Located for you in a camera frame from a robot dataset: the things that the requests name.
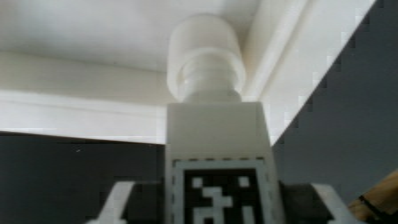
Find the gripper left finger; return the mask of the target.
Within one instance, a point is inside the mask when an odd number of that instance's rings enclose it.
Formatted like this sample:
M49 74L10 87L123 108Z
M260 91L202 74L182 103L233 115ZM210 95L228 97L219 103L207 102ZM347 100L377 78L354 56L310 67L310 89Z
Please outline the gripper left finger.
M86 224L162 224L162 184L120 181L98 216Z

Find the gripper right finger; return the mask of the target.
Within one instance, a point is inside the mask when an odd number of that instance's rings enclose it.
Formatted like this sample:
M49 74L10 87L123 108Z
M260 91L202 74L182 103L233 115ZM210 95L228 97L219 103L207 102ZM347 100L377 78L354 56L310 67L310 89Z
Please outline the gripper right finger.
M331 185L280 184L287 224L363 224Z

